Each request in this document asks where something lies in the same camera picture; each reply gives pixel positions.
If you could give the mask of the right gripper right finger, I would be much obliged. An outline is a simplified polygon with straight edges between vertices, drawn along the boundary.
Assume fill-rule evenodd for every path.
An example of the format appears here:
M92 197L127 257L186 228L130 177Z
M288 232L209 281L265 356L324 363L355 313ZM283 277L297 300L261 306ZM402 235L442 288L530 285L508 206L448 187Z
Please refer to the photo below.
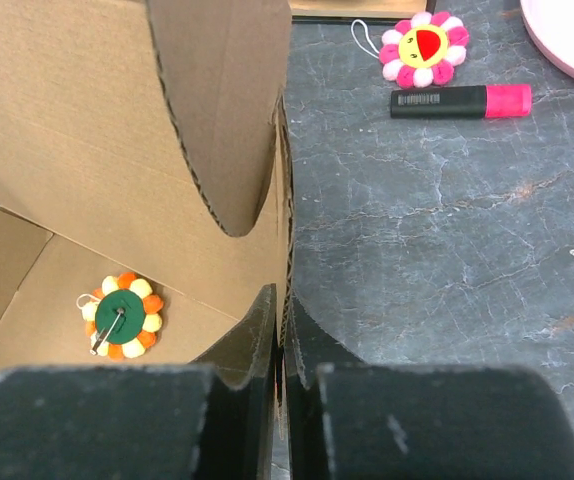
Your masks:
M369 364L299 301L284 327L293 478L574 479L574 433L536 372Z

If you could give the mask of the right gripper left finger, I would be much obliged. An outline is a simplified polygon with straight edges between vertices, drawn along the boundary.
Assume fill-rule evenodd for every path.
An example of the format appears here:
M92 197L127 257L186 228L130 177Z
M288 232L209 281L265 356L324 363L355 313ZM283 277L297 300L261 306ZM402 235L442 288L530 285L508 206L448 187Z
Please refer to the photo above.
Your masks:
M276 288L188 364L0 373L0 479L267 479Z

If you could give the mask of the orange flower plush keychain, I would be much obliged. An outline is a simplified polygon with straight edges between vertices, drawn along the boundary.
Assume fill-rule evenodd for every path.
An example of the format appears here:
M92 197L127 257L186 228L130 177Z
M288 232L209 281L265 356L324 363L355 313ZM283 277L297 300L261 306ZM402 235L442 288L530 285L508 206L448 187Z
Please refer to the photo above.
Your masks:
M156 344L163 327L164 300L132 271L105 277L99 288L76 299L76 307L93 356L139 358Z

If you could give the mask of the cardboard box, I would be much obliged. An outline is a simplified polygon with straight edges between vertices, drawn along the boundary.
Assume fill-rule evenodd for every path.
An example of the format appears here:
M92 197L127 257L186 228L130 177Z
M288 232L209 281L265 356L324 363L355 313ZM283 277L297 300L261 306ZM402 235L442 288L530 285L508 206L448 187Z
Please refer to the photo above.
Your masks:
M188 364L265 285L289 302L285 1L0 1L0 373ZM90 354L76 299L132 271L143 356Z

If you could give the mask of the pink black highlighter marker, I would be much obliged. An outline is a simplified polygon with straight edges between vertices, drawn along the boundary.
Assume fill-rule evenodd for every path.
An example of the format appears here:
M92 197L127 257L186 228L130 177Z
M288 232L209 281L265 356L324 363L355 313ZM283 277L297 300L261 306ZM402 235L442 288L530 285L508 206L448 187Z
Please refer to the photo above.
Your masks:
M515 118L528 116L532 89L528 84L476 85L393 91L390 117Z

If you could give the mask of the pink flower plush keychain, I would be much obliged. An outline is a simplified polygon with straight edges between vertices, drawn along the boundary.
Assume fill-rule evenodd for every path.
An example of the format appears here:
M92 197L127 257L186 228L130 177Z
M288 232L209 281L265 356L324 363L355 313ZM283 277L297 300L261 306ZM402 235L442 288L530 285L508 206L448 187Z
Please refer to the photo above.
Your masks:
M350 32L359 49L379 61L383 78L401 89L451 83L470 40L463 21L447 11L423 11L397 22L382 34L380 46L361 19L352 21Z

